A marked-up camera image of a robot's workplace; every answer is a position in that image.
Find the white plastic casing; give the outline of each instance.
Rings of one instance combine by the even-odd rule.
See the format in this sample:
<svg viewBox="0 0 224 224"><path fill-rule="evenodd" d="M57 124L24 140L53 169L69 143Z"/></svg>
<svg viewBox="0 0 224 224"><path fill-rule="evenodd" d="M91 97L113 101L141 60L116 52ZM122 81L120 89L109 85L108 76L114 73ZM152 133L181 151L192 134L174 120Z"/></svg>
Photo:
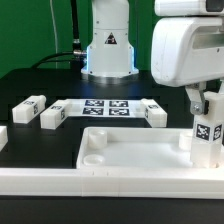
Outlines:
<svg viewBox="0 0 224 224"><path fill-rule="evenodd" d="M45 109L46 97L31 96L12 109L14 123L29 123Z"/></svg>
<svg viewBox="0 0 224 224"><path fill-rule="evenodd" d="M8 142L7 128L5 126L0 126L0 151L4 148Z"/></svg>
<svg viewBox="0 0 224 224"><path fill-rule="evenodd" d="M68 100L58 100L40 115L41 128L55 130L68 117Z"/></svg>
<svg viewBox="0 0 224 224"><path fill-rule="evenodd" d="M92 7L93 40L88 46L87 65L82 73L106 78L137 74L134 50L128 41L128 1L93 0ZM108 44L112 37L116 43Z"/></svg>
<svg viewBox="0 0 224 224"><path fill-rule="evenodd" d="M167 86L214 80L224 76L222 18L167 18L154 30L151 69Z"/></svg>
<svg viewBox="0 0 224 224"><path fill-rule="evenodd" d="M194 120L191 161L196 167L216 167L220 163L224 125L224 95L206 92L209 113Z"/></svg>
<svg viewBox="0 0 224 224"><path fill-rule="evenodd" d="M208 12L206 0L156 0L155 12L158 16L224 15L224 10Z"/></svg>

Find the black cable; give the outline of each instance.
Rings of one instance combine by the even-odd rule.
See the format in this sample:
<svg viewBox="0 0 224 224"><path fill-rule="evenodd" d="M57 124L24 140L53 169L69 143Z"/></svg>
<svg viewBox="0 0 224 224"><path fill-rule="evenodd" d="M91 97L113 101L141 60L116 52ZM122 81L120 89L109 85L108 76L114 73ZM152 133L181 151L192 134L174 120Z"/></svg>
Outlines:
<svg viewBox="0 0 224 224"><path fill-rule="evenodd" d="M135 16L136 16L136 43L135 43L135 57L134 57L134 66L137 68L137 57L138 57L138 47L139 47L139 8L138 0L135 0Z"/></svg>
<svg viewBox="0 0 224 224"><path fill-rule="evenodd" d="M52 63L52 62L71 62L72 60L48 60L48 61L42 61L41 63L39 63L39 65L41 65L41 64L45 64L45 63Z"/></svg>
<svg viewBox="0 0 224 224"><path fill-rule="evenodd" d="M37 63L35 63L34 65L31 66L31 68L37 68L40 64L44 63L45 61L51 59L51 58L57 58L59 56L66 56L66 55L73 55L72 51L68 51L68 52L61 52L61 53L57 53L57 54L52 54L49 55L43 59L41 59L40 61L38 61Z"/></svg>
<svg viewBox="0 0 224 224"><path fill-rule="evenodd" d="M72 7L72 25L73 25L73 50L80 50L81 43L79 40L79 24L78 24L78 9L77 9L77 1L71 0Z"/></svg>

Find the white cube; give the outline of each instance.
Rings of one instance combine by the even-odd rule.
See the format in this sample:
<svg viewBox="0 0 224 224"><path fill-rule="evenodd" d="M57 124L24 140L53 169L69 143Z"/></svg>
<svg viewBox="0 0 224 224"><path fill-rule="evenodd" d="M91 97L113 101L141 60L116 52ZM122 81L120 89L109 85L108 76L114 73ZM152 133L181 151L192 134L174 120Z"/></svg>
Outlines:
<svg viewBox="0 0 224 224"><path fill-rule="evenodd" d="M141 100L141 111L145 111L145 118L152 128L164 128L167 125L167 113L155 100Z"/></svg>

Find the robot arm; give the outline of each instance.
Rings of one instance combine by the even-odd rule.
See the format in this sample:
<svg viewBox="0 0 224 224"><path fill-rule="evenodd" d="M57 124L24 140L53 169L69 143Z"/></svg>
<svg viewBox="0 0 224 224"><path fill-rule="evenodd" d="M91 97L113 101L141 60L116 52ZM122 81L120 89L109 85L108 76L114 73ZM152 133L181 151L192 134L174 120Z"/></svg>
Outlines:
<svg viewBox="0 0 224 224"><path fill-rule="evenodd" d="M128 41L128 0L92 0L93 40L84 79L116 84L135 77L134 49Z"/></svg>
<svg viewBox="0 0 224 224"><path fill-rule="evenodd" d="M191 113L206 114L206 81L224 77L223 0L157 0L163 16L207 15L161 19L154 30L151 69L155 81L186 86Z"/></svg>
<svg viewBox="0 0 224 224"><path fill-rule="evenodd" d="M157 83L186 86L195 115L191 161L196 167L217 167L224 126L224 85L206 92L206 81L224 77L224 1L156 0L162 16L154 30L152 75Z"/></svg>

